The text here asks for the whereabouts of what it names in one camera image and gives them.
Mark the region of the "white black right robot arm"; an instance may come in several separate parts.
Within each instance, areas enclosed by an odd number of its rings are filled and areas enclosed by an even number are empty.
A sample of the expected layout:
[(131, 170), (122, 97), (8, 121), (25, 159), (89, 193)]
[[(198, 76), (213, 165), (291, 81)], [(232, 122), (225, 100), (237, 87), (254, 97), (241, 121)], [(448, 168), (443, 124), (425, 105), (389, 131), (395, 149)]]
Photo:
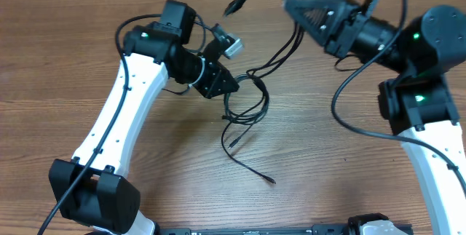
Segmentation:
[(408, 155), (435, 234), (465, 232), (465, 151), (446, 74), (465, 61), (465, 15), (440, 5), (398, 26), (379, 20), (379, 0), (285, 0), (285, 11), (324, 51), (396, 72), (379, 85), (379, 110)]

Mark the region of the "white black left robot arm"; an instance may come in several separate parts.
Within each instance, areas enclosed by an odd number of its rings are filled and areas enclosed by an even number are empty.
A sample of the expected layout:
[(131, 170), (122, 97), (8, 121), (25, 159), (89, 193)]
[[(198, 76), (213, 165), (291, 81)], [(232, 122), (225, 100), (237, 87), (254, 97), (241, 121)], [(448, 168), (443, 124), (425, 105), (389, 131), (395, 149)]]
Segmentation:
[(169, 0), (160, 14), (129, 19), (115, 34), (120, 56), (114, 86), (93, 128), (71, 159), (56, 159), (49, 181), (54, 212), (97, 234), (158, 234), (159, 226), (140, 210), (141, 195), (128, 179), (135, 142), (148, 112), (169, 79), (203, 97), (236, 92), (238, 83), (220, 63), (242, 51), (239, 37), (220, 25), (209, 28), (212, 41), (186, 48), (202, 18), (194, 9)]

